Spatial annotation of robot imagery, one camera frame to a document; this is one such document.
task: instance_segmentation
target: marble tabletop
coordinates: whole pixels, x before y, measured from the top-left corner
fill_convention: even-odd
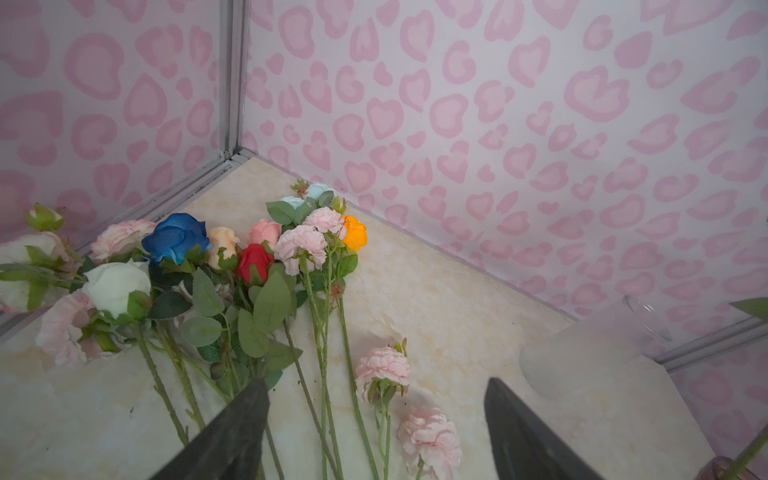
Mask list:
[[[184,211],[209,228],[232,227],[245,240],[266,216],[264,203],[290,194],[292,182],[289,174],[252,159]],[[369,235],[344,296],[353,358],[408,338],[412,387],[393,407],[393,428],[411,406],[443,409],[462,440],[456,478],[496,478],[483,412],[491,376],[504,380],[607,480],[691,480],[713,456],[670,377],[649,359],[638,358],[557,402],[538,396],[521,374],[519,350],[567,327],[569,319],[362,211],[353,214]],[[35,321],[0,346],[0,480],[141,480],[173,457],[180,443],[138,349],[59,369],[35,347],[38,328]],[[297,345],[312,353],[307,308],[300,309],[292,332]],[[329,351],[345,477],[368,479],[335,321]],[[155,357],[174,403],[184,405],[170,362]],[[302,366],[317,397],[313,353]],[[223,405],[194,376],[193,383],[210,420]],[[285,371],[270,401],[269,422],[286,478],[319,478],[319,442],[295,367]],[[372,412],[364,409],[363,415],[375,435]],[[183,421],[190,433],[197,431]],[[277,478],[268,450],[264,466],[267,478]],[[396,439],[390,478],[410,478]]]

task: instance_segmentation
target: rose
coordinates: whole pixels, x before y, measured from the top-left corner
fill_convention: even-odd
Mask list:
[[[101,349],[95,337],[80,342],[82,329],[90,322],[91,298],[77,291],[63,296],[40,319],[37,346],[55,357],[57,366],[76,366],[90,359],[112,355]]]
[[[344,220],[339,212],[323,207],[313,211],[304,220],[304,225],[315,227],[320,233],[338,233],[344,226]]]
[[[339,232],[339,238],[349,248],[359,252],[361,248],[368,244],[366,226],[351,215],[346,215],[343,219],[344,228]]]
[[[326,262],[327,246],[326,238],[315,227],[299,225],[280,236],[275,245],[275,258],[285,263],[286,273],[298,275],[299,259],[296,257],[304,250],[310,255],[306,268],[312,272],[322,268]]]
[[[43,260],[47,266],[60,263],[61,261],[70,262],[71,258],[67,255],[64,244],[61,239],[51,232],[33,233],[31,235],[22,235],[16,240],[12,240],[0,245],[0,263],[21,263],[32,265],[33,260],[29,256],[27,247],[34,247],[38,253],[45,257]],[[60,266],[67,270],[68,265]],[[6,312],[28,312],[40,305],[53,303],[59,297],[65,295],[67,290],[58,286],[47,286],[42,302],[30,305],[30,283],[29,278],[21,278],[25,272],[22,270],[0,271],[0,308]]]
[[[304,200],[298,197],[283,197],[280,201],[289,204],[293,208],[299,208],[304,203]]]
[[[213,248],[208,250],[208,265],[215,269],[219,269],[219,249],[224,248],[223,258],[226,260],[233,255],[237,255],[237,242],[239,238],[235,236],[235,231],[227,227],[214,227],[210,229],[208,233],[208,240],[210,240]]]
[[[270,222],[269,220],[261,220],[259,223],[253,226],[248,233],[248,243],[264,243],[271,249],[275,248],[277,239],[280,238],[280,234],[283,232],[283,226],[277,222]]]
[[[105,263],[85,273],[88,282],[85,292],[98,310],[106,310],[117,317],[128,312],[128,296],[139,290],[147,295],[152,291],[149,264],[146,262]]]
[[[171,214],[141,241],[141,245],[154,256],[154,262],[168,258],[177,265],[184,262],[184,256],[195,246],[199,245],[200,251],[211,248],[205,222],[198,222],[190,214]]]
[[[93,260],[103,262],[109,257],[128,253],[152,233],[157,224],[149,220],[129,220],[107,227],[91,244]]]
[[[357,395],[366,400],[366,390],[376,380],[389,380],[392,383],[407,387],[411,366],[405,355],[392,347],[372,349],[368,356],[360,359],[355,368],[355,384]]]
[[[266,275],[270,271],[270,265],[274,263],[275,257],[269,255],[260,243],[252,243],[240,255],[240,265],[237,267],[237,274],[240,278],[250,284],[250,267],[256,267],[261,281],[266,282]]]
[[[414,410],[400,425],[397,436],[411,475],[419,471],[419,460],[422,460],[425,475],[453,480],[452,470],[461,463],[462,449],[456,425],[443,412],[434,408]]]
[[[56,210],[35,204],[35,208],[27,212],[27,225],[38,232],[55,232],[64,226],[64,219]]]
[[[331,187],[325,184],[313,184],[310,186],[310,188],[306,191],[306,195],[309,198],[314,198],[315,200],[320,199],[320,195],[324,194],[327,191],[333,191]]]

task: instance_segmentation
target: bouquet of flowers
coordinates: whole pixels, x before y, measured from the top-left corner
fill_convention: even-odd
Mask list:
[[[329,322],[340,322],[349,392],[371,475],[379,466],[366,432],[360,403],[372,406],[378,430],[382,476],[389,477],[390,402],[410,384],[406,341],[372,350],[355,368],[344,316],[346,279],[367,244],[366,227],[346,215],[346,201],[322,184],[304,180],[296,196],[266,204],[270,219],[247,234],[247,246],[230,228],[206,229],[189,214],[171,214],[155,224],[129,220],[109,226],[81,258],[56,234],[64,221],[42,205],[28,215],[38,232],[0,245],[0,306],[30,312],[50,307],[41,318],[37,344],[57,366],[114,357],[137,345],[181,442],[188,427],[179,418],[158,374],[152,352],[167,355],[199,429],[200,413],[188,370],[201,375],[223,401],[248,382],[275,386],[295,364],[320,440],[323,478],[342,480],[343,463],[327,381]],[[293,344],[291,320],[310,308],[320,370],[319,406],[312,401]],[[288,344],[276,339],[285,332]],[[270,426],[266,427],[278,475],[283,472]],[[455,425],[437,409],[420,409],[397,432],[406,466],[416,478],[452,478],[461,449]]]

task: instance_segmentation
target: red rose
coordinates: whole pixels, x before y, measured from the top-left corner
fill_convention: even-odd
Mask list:
[[[270,265],[275,262],[275,257],[269,255],[264,245],[252,243],[240,254],[240,265],[237,274],[250,284],[250,266],[254,265],[261,276],[261,281],[266,282],[266,275],[270,271]]]

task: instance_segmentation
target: pink rose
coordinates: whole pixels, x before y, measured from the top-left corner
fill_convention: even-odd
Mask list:
[[[304,225],[315,227],[320,233],[338,233],[344,227],[344,220],[339,212],[323,207],[313,211],[304,220]]]
[[[109,257],[130,252],[139,246],[144,237],[154,232],[156,226],[149,220],[129,220],[110,225],[91,244],[94,261],[100,263]]]
[[[275,245],[277,244],[277,239],[280,238],[282,232],[283,226],[279,223],[270,222],[269,220],[261,220],[250,229],[250,233],[248,234],[248,244],[261,244],[266,240],[270,248],[274,250]]]
[[[411,475],[419,471],[421,459],[424,476],[453,480],[452,470],[461,463],[462,449],[458,445],[456,425],[443,412],[426,407],[414,410],[400,425],[397,436]]]
[[[355,384],[357,395],[366,401],[366,390],[374,380],[389,380],[403,387],[409,385],[408,376],[411,374],[411,366],[405,355],[385,346],[375,348],[368,352],[368,356],[360,359],[355,368]]]
[[[63,296],[41,318],[35,343],[56,359],[57,366],[76,366],[90,359],[112,355],[99,348],[94,337],[79,343],[82,330],[91,322],[94,305],[82,290]]]
[[[326,238],[315,227],[299,225],[280,236],[274,248],[275,258],[285,263],[286,273],[298,275],[299,259],[295,257],[301,250],[305,250],[310,254],[310,261],[306,266],[308,271],[312,272],[316,268],[322,268],[326,262],[327,246]]]

